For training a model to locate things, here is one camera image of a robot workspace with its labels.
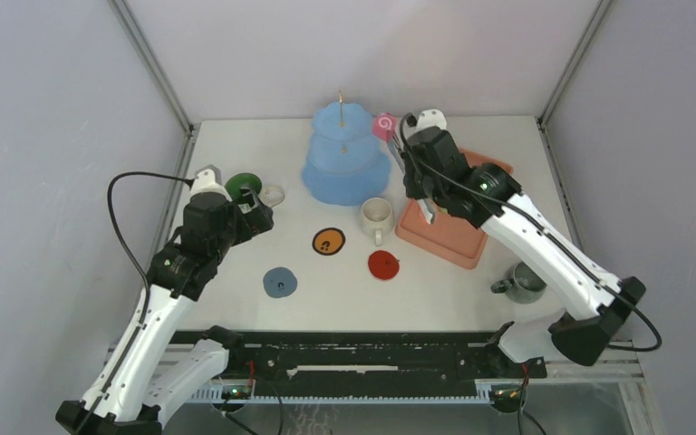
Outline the magenta swirl roll cake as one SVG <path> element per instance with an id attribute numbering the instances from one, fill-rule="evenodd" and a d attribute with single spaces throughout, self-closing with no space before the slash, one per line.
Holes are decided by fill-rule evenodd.
<path id="1" fill-rule="evenodd" d="M 397 119 L 390 113 L 381 113 L 374 118 L 372 134 L 379 140 L 388 143 L 396 132 Z"/>

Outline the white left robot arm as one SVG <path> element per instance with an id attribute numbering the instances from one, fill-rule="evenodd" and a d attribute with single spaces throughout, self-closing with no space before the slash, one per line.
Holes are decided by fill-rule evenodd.
<path id="1" fill-rule="evenodd" d="M 164 247 L 143 268 L 143 287 L 119 343 L 94 384 L 55 414 L 70 434 L 160 434 L 199 387 L 219 374 L 240 375 L 246 352 L 240 334 L 212 326 L 175 366 L 155 376 L 182 320 L 198 304 L 231 247 L 274 226 L 261 181 L 221 181 L 213 166 L 183 179 L 189 201 Z"/>

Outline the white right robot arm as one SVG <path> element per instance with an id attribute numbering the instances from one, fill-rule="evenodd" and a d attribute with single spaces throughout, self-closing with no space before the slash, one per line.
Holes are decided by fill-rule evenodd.
<path id="1" fill-rule="evenodd" d="M 643 282 L 597 266 L 548 222 L 505 169 L 470 165 L 441 111 L 403 115 L 390 148 L 407 198 L 425 204 L 428 222 L 448 215 L 483 230 L 549 285 L 563 306 L 557 314 L 508 322 L 496 332 L 497 345 L 487 356 L 497 376 L 512 376 L 548 347 L 573 363 L 592 366 L 616 347 L 612 340 L 630 314 L 649 321 L 637 308 Z"/>

